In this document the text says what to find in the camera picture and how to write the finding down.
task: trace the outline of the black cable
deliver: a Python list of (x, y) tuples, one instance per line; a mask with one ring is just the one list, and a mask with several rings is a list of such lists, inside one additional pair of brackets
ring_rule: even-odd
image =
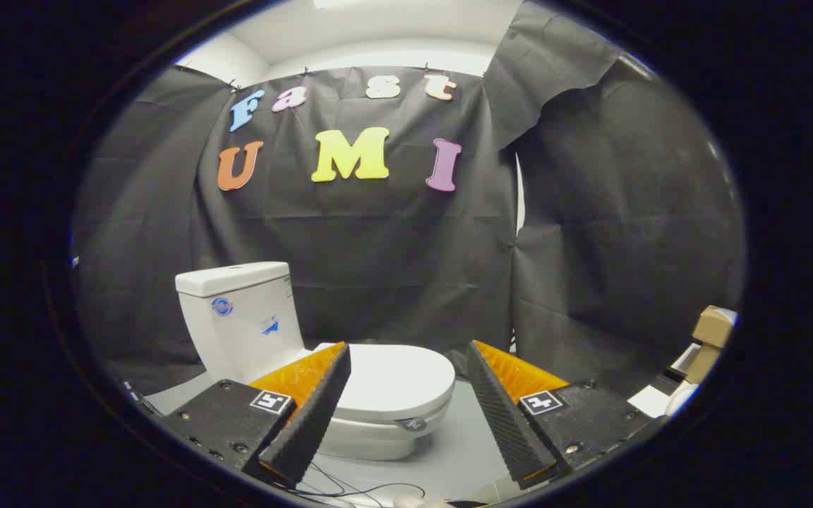
[(325, 475), (326, 478), (328, 478), (330, 481), (332, 481), (332, 483), (334, 483), (336, 486), (338, 486), (338, 488), (341, 489), (341, 492), (339, 492), (338, 494), (343, 494), (343, 492), (347, 492), (347, 489), (345, 489), (344, 486), (341, 485), (341, 483), (338, 483), (337, 481), (335, 481), (335, 477), (333, 477), (333, 476), (329, 475), (329, 473), (326, 473), (325, 471), (323, 471), (319, 467), (319, 465), (317, 463), (311, 462), (311, 463), (309, 463), (309, 465), (312, 466), (313, 468), (315, 468), (316, 471), (318, 471), (319, 473), (322, 473), (323, 475)]
[[(306, 497), (307, 495), (313, 495), (313, 496), (316, 496), (316, 497), (323, 497), (323, 496), (327, 496), (327, 494), (325, 494), (325, 492), (322, 492), (317, 488), (314, 488), (314, 486), (309, 485), (309, 483), (307, 483), (307, 482), (300, 482), (300, 483), (303, 483), (303, 485), (306, 485), (307, 488), (313, 489), (314, 491), (318, 491), (318, 492), (301, 491), (301, 492), (304, 492), (303, 495), (297, 494), (297, 492), (290, 492), (290, 494), (293, 494), (293, 495), (295, 495), (295, 496), (297, 496), (297, 497), (299, 497), (301, 499), (306, 499), (307, 501), (314, 501), (314, 502), (318, 502), (318, 504), (324, 504), (325, 506), (332, 506), (332, 508), (341, 508), (341, 507), (339, 507), (339, 506), (337, 506), (335, 504), (330, 504), (329, 502), (322, 502), (322, 501), (318, 501), (316, 499), (311, 499), (309, 497)], [(375, 498), (373, 498), (372, 496), (370, 496), (368, 494), (365, 494), (365, 496), (372, 499), (373, 501), (375, 501)], [(352, 502), (352, 501), (346, 501), (346, 502), (347, 502), (347, 504), (352, 504), (353, 506), (361, 506), (363, 508), (375, 508), (374, 506), (372, 506), (370, 504), (359, 504), (358, 502)], [(381, 508), (393, 508), (393, 507), (382, 506)]]
[[(334, 476), (331, 476), (331, 475), (329, 475), (329, 473), (326, 473), (325, 471), (323, 471), (323, 470), (322, 470), (322, 469), (319, 467), (319, 465), (318, 465), (317, 463), (314, 463), (314, 462), (313, 462), (313, 463), (312, 463), (312, 465), (313, 465), (313, 466), (315, 466), (315, 468), (316, 468), (316, 469), (318, 469), (320, 473), (322, 473), (323, 475), (327, 476), (327, 477), (328, 477), (328, 479), (329, 479), (330, 481), (335, 482), (335, 485), (338, 485), (338, 486), (339, 486), (339, 488), (341, 488), (341, 492), (343, 492), (343, 491), (344, 491), (344, 488), (343, 488), (343, 486), (341, 486), (341, 483), (343, 483), (343, 485), (347, 485), (347, 486), (349, 486), (349, 488), (351, 488), (351, 489), (355, 489), (355, 487), (354, 487), (354, 486), (350, 485), (348, 482), (345, 482), (345, 481), (343, 481), (343, 480), (341, 480), (341, 479), (339, 479), (339, 478), (337, 478), (337, 480), (339, 480), (339, 482), (341, 482), (341, 483), (338, 483), (337, 481), (335, 481), (335, 477), (334, 477)], [(374, 497), (372, 497), (371, 495), (368, 495), (368, 494), (363, 494), (363, 495), (365, 495), (367, 498), (372, 499), (372, 501), (374, 501), (374, 502), (375, 502), (375, 504), (377, 504), (377, 505), (378, 505), (378, 508), (386, 508), (384, 505), (381, 505), (381, 502), (380, 502), (380, 501), (378, 501), (378, 499), (375, 499), (375, 498), (374, 498)]]
[(374, 488), (371, 489), (365, 489), (355, 492), (339, 492), (339, 494), (316, 494), (316, 492), (306, 492), (299, 489), (286, 488), (284, 485), (281, 485), (281, 483), (275, 483), (275, 486), (284, 491), (290, 492), (291, 494), (323, 495), (325, 497), (343, 497), (345, 495), (366, 494), (366, 492), (372, 492), (373, 490), (389, 488), (391, 485), (409, 485), (411, 486), (411, 488), (417, 488), (420, 491), (422, 491), (422, 497), (426, 497), (426, 489), (420, 488), (420, 486), (416, 485), (415, 483), (404, 483), (404, 482), (382, 483), (382, 485), (374, 486)]

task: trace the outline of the toilet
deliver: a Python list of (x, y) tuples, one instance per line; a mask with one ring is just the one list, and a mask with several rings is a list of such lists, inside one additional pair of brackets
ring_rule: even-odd
[[(178, 274), (175, 287), (196, 351), (214, 380), (248, 384), (332, 345), (303, 346), (287, 263)], [(351, 375), (318, 453), (403, 459), (416, 449), (416, 438), (441, 424), (454, 392), (454, 366), (426, 348), (347, 343)]]

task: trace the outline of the letter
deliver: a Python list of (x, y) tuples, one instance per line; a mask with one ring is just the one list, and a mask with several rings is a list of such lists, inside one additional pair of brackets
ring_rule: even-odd
[(368, 81), (366, 96), (370, 99), (389, 99), (400, 95), (400, 78), (397, 76), (375, 76)]
[(352, 147), (339, 130), (326, 130), (315, 135), (319, 141), (319, 165), (313, 173), (313, 182), (330, 182), (337, 176), (332, 162), (344, 179), (349, 178), (359, 161), (356, 177), (387, 178), (385, 167), (385, 138), (390, 134), (386, 128), (367, 128), (359, 134)]
[(436, 191), (452, 192), (456, 189), (454, 161), (456, 161), (457, 154), (462, 152), (462, 147), (441, 138), (435, 139), (433, 144), (438, 147), (438, 155), (435, 156), (435, 169), (432, 170), (432, 176), (426, 178), (426, 185)]
[(454, 99), (449, 93), (445, 93), (445, 87), (455, 89), (456, 83), (453, 83), (447, 76), (441, 74), (426, 74), (428, 83), (426, 83), (426, 93), (435, 99), (450, 100)]
[(277, 102), (272, 106), (275, 113), (284, 111), (288, 107), (297, 107), (306, 102), (306, 87), (293, 87), (293, 89), (281, 92)]
[(255, 107), (259, 105), (258, 99), (265, 95), (265, 90), (257, 90), (251, 96), (241, 100), (234, 106), (231, 106), (231, 112), (234, 115), (234, 121), (231, 123), (231, 131), (234, 132), (240, 126), (249, 122), (253, 116), (251, 113), (255, 111)]
[(243, 171), (238, 176), (232, 176), (232, 174), (234, 173), (234, 159), (240, 148), (232, 147), (222, 150), (222, 153), (219, 154), (219, 176), (217, 176), (219, 189), (232, 191), (245, 186), (246, 182), (249, 182), (255, 168), (255, 155), (258, 154), (262, 144), (262, 141), (253, 141), (244, 145), (243, 149), (246, 151), (246, 158), (243, 163)]

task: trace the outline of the yellow letter m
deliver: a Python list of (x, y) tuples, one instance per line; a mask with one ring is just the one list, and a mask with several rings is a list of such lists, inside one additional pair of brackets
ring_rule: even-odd
[(357, 161), (357, 178), (387, 178), (385, 138), (388, 132), (386, 128), (367, 128), (359, 134), (352, 147), (339, 130), (319, 132), (315, 135), (319, 142), (319, 167), (313, 173), (313, 182), (330, 182), (335, 179), (337, 175), (332, 169), (332, 162), (337, 165), (344, 179), (349, 178)]

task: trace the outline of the black curtain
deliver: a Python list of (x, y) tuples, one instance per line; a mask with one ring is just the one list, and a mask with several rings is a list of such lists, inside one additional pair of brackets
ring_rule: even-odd
[(144, 393), (204, 372), (174, 276), (193, 267), (193, 181), (230, 91), (196, 71), (164, 72), (101, 141), (78, 193), (81, 322), (104, 365)]
[[(441, 71), (429, 71), (440, 74)], [(516, 236), (516, 166), (497, 151), (481, 79), (445, 72), (451, 100), (423, 89), (425, 70), (336, 68), (280, 78), (265, 90), (251, 121), (229, 132), (230, 113), (210, 135), (195, 190), (196, 269), (283, 260), (290, 264), (303, 340), (413, 344), (445, 354), (464, 372), (465, 346), (510, 340), (510, 250)], [(400, 94), (366, 96), (373, 76), (393, 75)], [(279, 93), (304, 86), (302, 106), (274, 113)], [(315, 135), (341, 130), (354, 143), (365, 128), (390, 130), (385, 179), (337, 176), (314, 183)], [(461, 145), (454, 192), (426, 185), (433, 141)], [(263, 141), (251, 182), (216, 184), (219, 151)]]
[[(443, 71), (430, 71), (432, 74)], [(336, 68), (231, 92), (176, 68), (116, 122), (75, 218), (88, 335), (119, 378), (160, 392), (203, 372), (174, 275), (291, 267), (306, 347), (415, 344), (464, 373), (478, 339), (569, 380), (633, 395), (690, 341), (704, 306), (736, 309), (745, 242), (723, 148), (674, 90), (610, 42), (522, 4), (484, 78)], [(373, 76), (400, 93), (370, 99)], [(272, 105), (292, 87), (306, 103)], [(232, 105), (264, 90), (233, 132)], [(315, 135), (387, 128), (390, 175), (314, 183)], [(433, 141), (462, 146), (456, 189), (426, 185)], [(217, 186), (219, 153), (264, 143), (251, 180)], [(526, 221), (516, 235), (519, 157)]]
[[(722, 147), (697, 113), (591, 37), (523, 4), (485, 80), (526, 98), (500, 139), (519, 157), (526, 203), (513, 256), (517, 354), (629, 397), (691, 343), (706, 306), (737, 308), (745, 241)], [(577, 43), (545, 43), (567, 40)], [(542, 61), (600, 76), (568, 87)]]
[[(430, 71), (440, 74), (441, 71)], [(303, 340), (415, 344), (464, 372), (471, 339), (507, 348), (515, 159), (494, 148), (481, 79), (446, 72), (451, 100), (423, 89), (425, 70), (337, 68), (239, 90), (168, 70), (119, 119), (97, 154), (75, 221), (78, 280), (90, 338), (144, 393), (203, 372), (174, 275), (259, 260), (286, 261)], [(400, 94), (369, 99), (369, 78), (394, 75)], [(306, 103), (273, 112), (278, 94)], [(229, 132), (230, 107), (257, 90), (253, 118)], [(314, 183), (315, 135), (390, 130), (385, 179)], [(436, 138), (459, 144), (454, 192), (426, 185)], [(217, 186), (219, 152), (262, 141), (251, 180)]]

